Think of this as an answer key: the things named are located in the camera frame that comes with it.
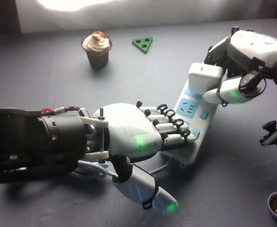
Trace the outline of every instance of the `tabletop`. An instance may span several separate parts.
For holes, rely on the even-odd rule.
[[[0,107],[41,110],[80,106],[93,113],[113,103],[173,108],[194,62],[208,47],[251,28],[277,38],[277,19],[105,30],[113,47],[109,64],[91,69],[80,41],[92,31],[0,36]],[[153,37],[147,54],[132,39]],[[218,107],[196,162],[155,175],[179,202],[163,216],[124,197],[111,179],[70,176],[0,185],[0,227],[272,227],[267,199],[277,191],[277,147],[262,147],[262,125],[277,120],[277,86],[242,105]],[[158,153],[138,163],[163,165]]]

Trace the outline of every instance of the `white power strip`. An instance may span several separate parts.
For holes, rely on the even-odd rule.
[[[183,119],[189,125],[189,130],[197,137],[197,140],[187,147],[162,151],[161,153],[178,160],[183,168],[194,163],[217,107],[218,105],[205,101],[202,95],[191,92],[187,80],[174,111],[178,115],[177,118]]]

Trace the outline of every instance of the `robotic hand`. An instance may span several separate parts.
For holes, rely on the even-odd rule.
[[[0,183],[66,173],[82,179],[109,175],[123,195],[145,210],[173,213],[177,201],[152,177],[169,163],[150,173],[131,163],[187,146],[196,138],[167,105],[141,106],[140,101],[108,105],[93,117],[73,106],[53,111],[0,109]],[[80,116],[61,115],[68,111]],[[105,169],[106,161],[117,174]]]
[[[190,68],[191,91],[222,106],[245,103],[264,92],[266,79],[277,85],[277,39],[233,27],[231,36],[210,46],[203,63],[193,63]],[[262,80],[265,87],[261,91],[258,85]],[[276,126],[276,121],[263,125],[268,134],[260,140],[262,146],[277,145]]]

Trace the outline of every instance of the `white frosting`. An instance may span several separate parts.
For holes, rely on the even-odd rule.
[[[103,52],[110,47],[110,43],[108,38],[103,38],[99,34],[92,34],[85,38],[85,40],[82,43],[82,47],[86,51]]]

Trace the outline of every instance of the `power outlet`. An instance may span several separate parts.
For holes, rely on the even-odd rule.
[[[176,113],[188,118],[193,118],[197,110],[198,103],[186,98],[182,98],[176,109]]]

